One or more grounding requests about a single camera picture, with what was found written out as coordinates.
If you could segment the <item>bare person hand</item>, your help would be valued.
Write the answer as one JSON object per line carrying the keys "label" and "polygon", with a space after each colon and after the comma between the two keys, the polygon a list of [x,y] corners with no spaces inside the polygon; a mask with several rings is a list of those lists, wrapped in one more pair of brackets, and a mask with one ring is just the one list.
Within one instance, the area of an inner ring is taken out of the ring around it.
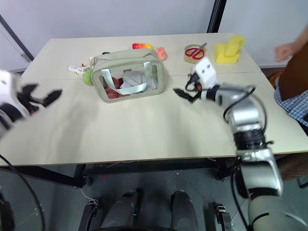
{"label": "bare person hand", "polygon": [[281,62],[293,55],[293,44],[283,44],[275,48],[275,60]]}

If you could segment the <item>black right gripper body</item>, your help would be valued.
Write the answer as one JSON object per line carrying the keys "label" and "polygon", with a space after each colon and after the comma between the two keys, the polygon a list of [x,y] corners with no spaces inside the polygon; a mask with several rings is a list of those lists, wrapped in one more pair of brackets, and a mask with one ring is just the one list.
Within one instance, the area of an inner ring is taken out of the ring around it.
{"label": "black right gripper body", "polygon": [[185,85],[185,90],[189,92],[196,92],[195,97],[201,97],[203,88],[196,73],[188,74],[188,81]]}

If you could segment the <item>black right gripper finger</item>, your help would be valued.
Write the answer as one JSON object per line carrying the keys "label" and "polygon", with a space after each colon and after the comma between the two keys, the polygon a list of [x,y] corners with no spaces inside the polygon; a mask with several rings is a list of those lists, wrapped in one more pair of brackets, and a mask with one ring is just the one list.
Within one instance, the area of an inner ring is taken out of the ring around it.
{"label": "black right gripper finger", "polygon": [[201,99],[201,93],[198,92],[194,96],[190,96],[188,101],[193,104],[196,100]]}
{"label": "black right gripper finger", "polygon": [[184,98],[186,100],[193,100],[193,97],[182,89],[173,88],[173,91],[181,98]]}

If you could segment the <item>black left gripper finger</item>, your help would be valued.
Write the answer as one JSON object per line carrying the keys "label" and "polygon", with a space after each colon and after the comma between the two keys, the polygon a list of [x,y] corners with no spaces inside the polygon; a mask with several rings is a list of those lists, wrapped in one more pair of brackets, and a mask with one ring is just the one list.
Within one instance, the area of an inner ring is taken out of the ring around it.
{"label": "black left gripper finger", "polygon": [[38,83],[26,84],[21,87],[21,90],[17,93],[18,97],[30,97],[31,93],[39,86]]}
{"label": "black left gripper finger", "polygon": [[57,89],[52,92],[50,92],[43,100],[41,105],[44,107],[49,106],[52,104],[54,101],[56,101],[62,94],[63,90],[62,89]]}

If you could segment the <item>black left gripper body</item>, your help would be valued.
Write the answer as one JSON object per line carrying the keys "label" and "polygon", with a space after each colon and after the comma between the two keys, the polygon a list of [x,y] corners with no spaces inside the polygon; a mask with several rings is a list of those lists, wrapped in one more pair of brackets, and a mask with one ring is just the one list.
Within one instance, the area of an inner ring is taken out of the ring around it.
{"label": "black left gripper body", "polygon": [[39,110],[39,105],[46,107],[43,100],[35,99],[32,96],[23,93],[17,93],[17,99],[26,108],[30,115],[33,115]]}

